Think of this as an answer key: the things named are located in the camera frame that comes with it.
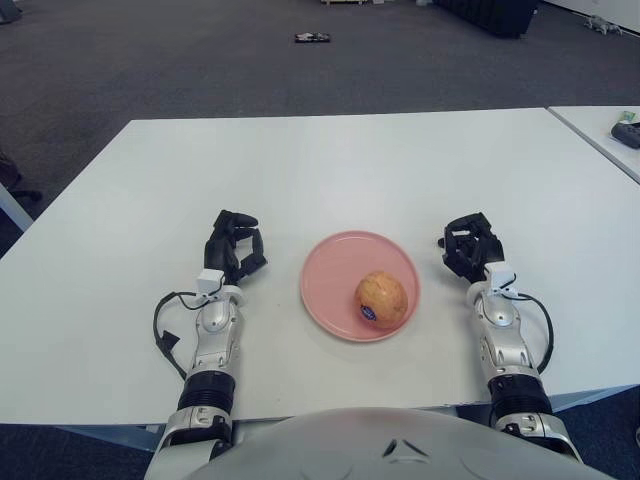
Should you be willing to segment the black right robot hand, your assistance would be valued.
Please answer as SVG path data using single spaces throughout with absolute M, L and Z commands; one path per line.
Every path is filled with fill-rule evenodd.
M 486 280 L 487 264 L 505 260 L 502 243 L 482 212 L 448 223 L 438 246 L 444 250 L 445 266 L 470 284 Z

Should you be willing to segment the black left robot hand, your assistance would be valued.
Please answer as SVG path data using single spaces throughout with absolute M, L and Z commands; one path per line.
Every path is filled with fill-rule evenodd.
M 258 220 L 250 215 L 221 210 L 204 247 L 204 268 L 224 273 L 228 285 L 237 286 L 245 277 L 267 265 Z M 235 249 L 243 240 L 251 240 L 252 251 L 239 260 Z

